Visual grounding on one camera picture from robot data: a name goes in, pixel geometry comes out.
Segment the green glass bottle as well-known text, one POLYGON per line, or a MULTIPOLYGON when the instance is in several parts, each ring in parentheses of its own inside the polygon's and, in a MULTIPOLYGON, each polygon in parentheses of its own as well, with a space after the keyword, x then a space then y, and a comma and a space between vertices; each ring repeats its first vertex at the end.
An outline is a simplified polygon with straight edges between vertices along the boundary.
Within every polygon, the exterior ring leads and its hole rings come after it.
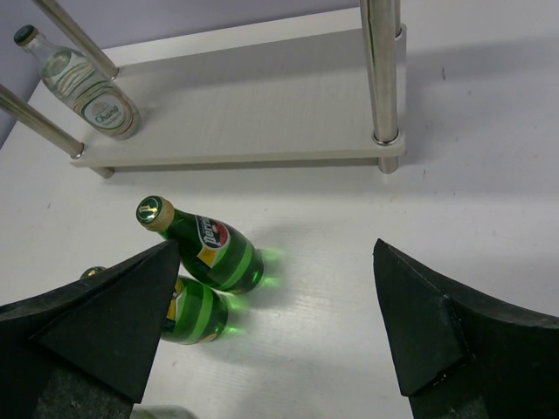
POLYGON ((216 340, 229 318, 226 300, 193 278, 179 276, 169 302, 163 340, 184 345, 216 340))
POLYGON ((146 230, 178 244, 184 268, 199 282, 220 292, 243 294, 264 273, 263 260, 240 231, 207 216, 183 212, 161 196, 147 196, 136 208, 146 230))

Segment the green glass bottle front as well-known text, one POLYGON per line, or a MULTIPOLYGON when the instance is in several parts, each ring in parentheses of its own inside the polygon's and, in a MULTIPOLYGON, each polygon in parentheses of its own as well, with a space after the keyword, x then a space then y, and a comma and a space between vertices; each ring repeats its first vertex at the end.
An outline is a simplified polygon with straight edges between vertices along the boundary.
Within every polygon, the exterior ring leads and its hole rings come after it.
POLYGON ((163 340, 184 345, 216 340, 229 318, 226 300, 193 278, 179 276, 169 302, 163 340))

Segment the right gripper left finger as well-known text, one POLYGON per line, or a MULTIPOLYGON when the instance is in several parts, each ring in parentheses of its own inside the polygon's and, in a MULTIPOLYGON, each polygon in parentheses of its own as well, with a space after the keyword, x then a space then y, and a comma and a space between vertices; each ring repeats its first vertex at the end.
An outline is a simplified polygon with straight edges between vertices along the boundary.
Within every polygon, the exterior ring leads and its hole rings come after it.
POLYGON ((179 270, 174 241, 1 308, 3 418, 128 418, 179 270))

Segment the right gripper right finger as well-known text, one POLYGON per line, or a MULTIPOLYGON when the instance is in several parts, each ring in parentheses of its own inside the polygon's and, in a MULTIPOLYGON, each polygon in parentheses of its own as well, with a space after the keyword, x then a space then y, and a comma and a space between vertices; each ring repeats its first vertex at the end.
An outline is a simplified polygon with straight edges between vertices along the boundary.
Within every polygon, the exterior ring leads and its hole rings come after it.
POLYGON ((509 304, 376 241, 376 295, 416 418, 556 418, 558 318, 509 304))

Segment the clear soda bottle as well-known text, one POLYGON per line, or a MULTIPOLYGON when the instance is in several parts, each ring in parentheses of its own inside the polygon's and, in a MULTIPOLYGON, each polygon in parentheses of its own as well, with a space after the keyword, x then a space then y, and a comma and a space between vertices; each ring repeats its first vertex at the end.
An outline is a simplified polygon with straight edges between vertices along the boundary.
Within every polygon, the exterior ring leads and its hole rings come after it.
POLYGON ((84 54, 51 43, 30 24, 16 31, 13 39, 37 60, 46 88, 96 131, 122 141, 140 130, 136 105, 84 54))
POLYGON ((194 419, 186 408, 175 405, 134 405, 130 419, 194 419))

